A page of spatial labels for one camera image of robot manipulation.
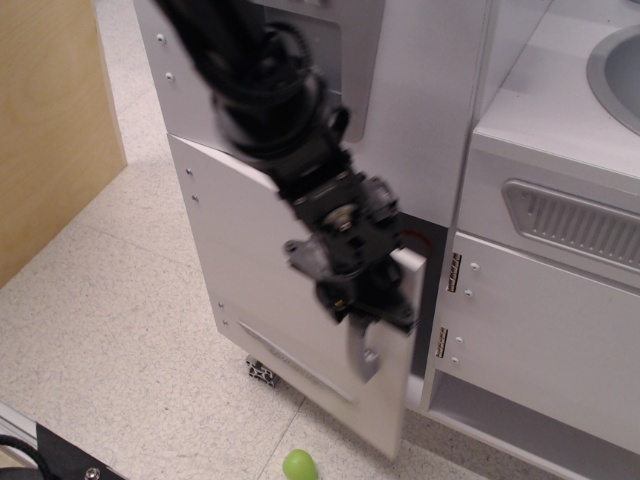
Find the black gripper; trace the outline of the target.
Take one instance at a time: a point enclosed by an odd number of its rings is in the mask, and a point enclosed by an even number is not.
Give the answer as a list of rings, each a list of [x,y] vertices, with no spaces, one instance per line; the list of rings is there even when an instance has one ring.
[[[351,273],[336,273],[319,240],[290,240],[284,245],[289,264],[315,282],[316,297],[340,324],[347,316],[384,321],[409,335],[418,325],[417,309],[401,291],[404,273],[392,254]]]

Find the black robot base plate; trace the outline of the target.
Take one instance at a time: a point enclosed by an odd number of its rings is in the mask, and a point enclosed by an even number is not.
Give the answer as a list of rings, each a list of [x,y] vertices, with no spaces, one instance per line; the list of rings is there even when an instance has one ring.
[[[36,424],[37,450],[44,457],[56,479],[124,480],[119,472],[70,443],[63,437]]]

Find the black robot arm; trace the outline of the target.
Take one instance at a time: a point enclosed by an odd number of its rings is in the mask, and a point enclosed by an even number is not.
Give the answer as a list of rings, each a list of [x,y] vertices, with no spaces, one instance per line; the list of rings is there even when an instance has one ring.
[[[261,22],[246,1],[163,1],[192,64],[212,93],[217,125],[239,159],[267,175],[309,231],[285,244],[292,267],[315,282],[336,320],[416,323],[393,252],[402,247],[388,184],[354,171],[341,141],[349,123],[302,33]]]

